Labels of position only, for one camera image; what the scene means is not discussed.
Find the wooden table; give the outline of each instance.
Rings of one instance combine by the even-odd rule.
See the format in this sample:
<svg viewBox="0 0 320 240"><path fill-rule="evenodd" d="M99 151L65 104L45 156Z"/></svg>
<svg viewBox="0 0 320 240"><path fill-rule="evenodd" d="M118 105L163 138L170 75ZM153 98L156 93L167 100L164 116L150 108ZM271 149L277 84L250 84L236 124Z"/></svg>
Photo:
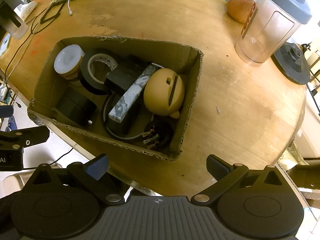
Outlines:
<svg viewBox="0 0 320 240"><path fill-rule="evenodd" d="M37 0L40 7L49 0ZM54 44L72 36L112 36L173 41L204 53L196 100L175 162L127 150L105 152L105 144L62 129L93 155L108 154L111 170L162 195L188 195L209 186L207 155L263 169L286 149L299 126L305 87L287 80L271 59L260 67L246 65L234 44L242 25L226 13L225 0L75 0L73 16L65 6L50 27L36 34L10 77L29 101ZM19 41L12 39L1 59L11 59Z"/></svg>

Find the corrugated cardboard edge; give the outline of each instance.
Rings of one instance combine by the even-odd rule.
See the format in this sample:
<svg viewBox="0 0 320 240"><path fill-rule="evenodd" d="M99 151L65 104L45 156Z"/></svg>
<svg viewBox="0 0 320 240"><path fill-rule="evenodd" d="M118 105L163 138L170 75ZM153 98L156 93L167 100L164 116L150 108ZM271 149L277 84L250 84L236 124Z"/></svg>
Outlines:
<svg viewBox="0 0 320 240"><path fill-rule="evenodd" d="M67 37L67 38L64 38L64 39L58 41L57 43L59 43L59 42L63 43L63 41L66 40L66 39L78 38L78 37L79 36ZM109 37L104 37L104 36L95 36L95 37L99 38L100 41L103 41L103 40L119 40L119 41L121 41L121 43L126 42L126 40L128 38L132 39L132 40L139 40L139 41L160 41L160 40L152 40L152 39L139 39L139 38L134 38L134 37L123 37L123 36L118 36L118 35L113 35L113 36L109 36ZM30 101L30 104L29 104L29 107L28 107L28 112L34 114L35 116L37 116L40 119L48 120L49 122L53 123L54 125L65 127L68 130L75 131L75 132L87 135L90 138L94 138L94 139L97 139L97 140L102 141L102 142L111 143L111 144L113 144L115 146L119 146L119 147L122 147L122 148L130 149L130 150L133 150L133 151L136 151L136 152L140 152L140 153L143 153L143 154L146 154L146 155L149 155L149 156L156 156L157 158L159 158L161 160L169 160L169 161L177 160L179 158L180 154L183 152L183 150L181 149L181 146L183 144L184 135L185 135L185 132L186 132L186 129L187 129L187 126L188 126L190 115L192 113L193 104L194 104L194 101L195 101L195 98L196 98L196 94L197 94L197 90L198 90L198 86L199 86L200 75L201 75L201 71L202 71L202 59L204 57L204 54L203 54L203 52L201 50L199 50L199 49L197 49L197 48L195 48L195 47L193 47L191 45L186 45L186 44L182 44L182 43L178 43L178 42L172 42L172 41L160 41L160 42L178 44L178 45L182 45L182 46L188 46L190 48L193 48L193 49L197 50L199 55L200 55L200 66L199 66L198 76L197 76L197 80L196 80L195 92L194 92L194 96L193 96L193 99L192 99L192 102L191 102L191 105L190 105L190 108L189 108L189 111L188 111L187 119L186 119L185 124L184 124L183 133L182 133L182 136L181 136L181 141L180 141L180 144L179 144L179 147L178 147L179 155L177 155L177 156L175 156L173 158L169 158L167 155L165 155L165 154L163 154L161 152L156 152L156 151L152 151L152 150L149 150L150 152L146 152L145 149L142 148L142 147L138 147L138 146L135 146L135 145L127 144L127 143L124 143L124 142L121 142L124 145L120 145L120 144L116 143L117 140L113 140L113 139L106 140L107 137L96 136L96 135L93 135L92 132L89 132L87 130L78 129L78 128L75 128L73 126L60 123L60 122L58 122L58 121L56 121L56 120L54 120L52 118L49 118L49 117L47 117L45 115L42 115L42 114L40 114L40 113L38 113L36 111L33 111L33 110L29 109L30 106L31 107L34 106L34 102L35 102L34 98L31 99L31 101ZM47 62L49 60L49 57L50 57L50 54L53 52L54 48L55 48L55 46L48 53L48 57L47 57L47 60L46 60L45 64L47 64ZM39 77L37 79L37 84L38 84L38 82L40 80L40 77L41 77L41 75L39 75Z"/></svg>
<svg viewBox="0 0 320 240"><path fill-rule="evenodd" d="M55 126L59 127L64 127L72 132L77 132L77 133L80 133L82 135L85 135L89 138L92 138L92 139L96 139L96 140L99 140L101 142L105 142L105 143L109 143L109 144L112 144L114 146L117 146L117 147L121 147L121 148L125 148L125 149L129 149L129 150L132 150L132 151L136 151L136 152L139 152L139 153L143 153L143 154L146 154L146 155L149 155L149 156L156 156L157 158L161 159L161 160L169 160L167 155L165 154L162 154L161 152L156 152L156 151L152 151L152 150L149 150L150 152L146 152L144 148L142 147L139 147L139 146L135 146L135 145L132 145L132 144L128 144L128 143L125 143L125 142L121 142L122 144L118 144L117 140L113 139L113 138L107 138L107 137L104 137L104 136L99 136L98 134L95 134L93 132L90 132L90 131L87 131L87 130L83 130L83 129L80 129L80 128L76 128L76 127L73 127L71 125L67 125L67 124L64 124L64 123L61 123L61 122L58 122L57 120L54 120L52 118L49 118L43 114L40 114L36 111L33 111L33 110L30 110L28 109L28 116L30 118L32 118L32 115L35 115L37 118L39 118L40 120L43 119L43 120L47 120L51 123L53 123Z"/></svg>

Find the blender base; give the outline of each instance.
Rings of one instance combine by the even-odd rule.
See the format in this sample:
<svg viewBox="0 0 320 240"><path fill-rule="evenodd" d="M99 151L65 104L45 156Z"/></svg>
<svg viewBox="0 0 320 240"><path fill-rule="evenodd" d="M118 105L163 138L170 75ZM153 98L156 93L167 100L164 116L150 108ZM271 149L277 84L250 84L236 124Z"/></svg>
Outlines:
<svg viewBox="0 0 320 240"><path fill-rule="evenodd" d="M310 66L302 50L294 43L286 42L273 55L273 62L290 81L305 85L310 80Z"/></svg>

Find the black electrical tape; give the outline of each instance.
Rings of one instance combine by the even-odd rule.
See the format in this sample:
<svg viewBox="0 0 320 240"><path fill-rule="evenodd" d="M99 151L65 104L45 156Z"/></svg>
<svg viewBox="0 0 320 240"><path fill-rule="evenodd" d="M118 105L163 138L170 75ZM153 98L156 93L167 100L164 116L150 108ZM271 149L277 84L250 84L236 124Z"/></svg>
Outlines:
<svg viewBox="0 0 320 240"><path fill-rule="evenodd" d="M80 126L85 126L91 116L89 113L85 112L81 107L66 97L62 97L60 99L58 104L55 106L55 111L60 112L65 117Z"/></svg>
<svg viewBox="0 0 320 240"><path fill-rule="evenodd" d="M67 88L63 96L65 98L70 99L72 102L74 102L76 105L82 108L89 115L92 114L97 108L95 103L93 103L86 96L84 96L83 94L81 94L80 92L78 92L77 90L71 87Z"/></svg>
<svg viewBox="0 0 320 240"><path fill-rule="evenodd" d="M112 71L118 66L121 58L107 49L92 49L85 53L78 68L78 78L89 92L95 95L108 95L110 88L104 84L104 81L95 78L91 72L91 63L94 61L105 63Z"/></svg>

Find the screw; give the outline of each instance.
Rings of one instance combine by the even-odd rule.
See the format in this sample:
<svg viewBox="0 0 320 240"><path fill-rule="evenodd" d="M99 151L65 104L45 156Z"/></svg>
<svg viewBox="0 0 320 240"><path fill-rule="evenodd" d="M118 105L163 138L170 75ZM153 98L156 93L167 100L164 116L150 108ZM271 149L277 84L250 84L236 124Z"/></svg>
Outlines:
<svg viewBox="0 0 320 240"><path fill-rule="evenodd" d="M122 197L118 194L110 194L106 196L106 200L109 202L118 202L122 199Z"/></svg>
<svg viewBox="0 0 320 240"><path fill-rule="evenodd" d="M207 202L210 200L209 196L203 194L195 195L194 199L197 202Z"/></svg>

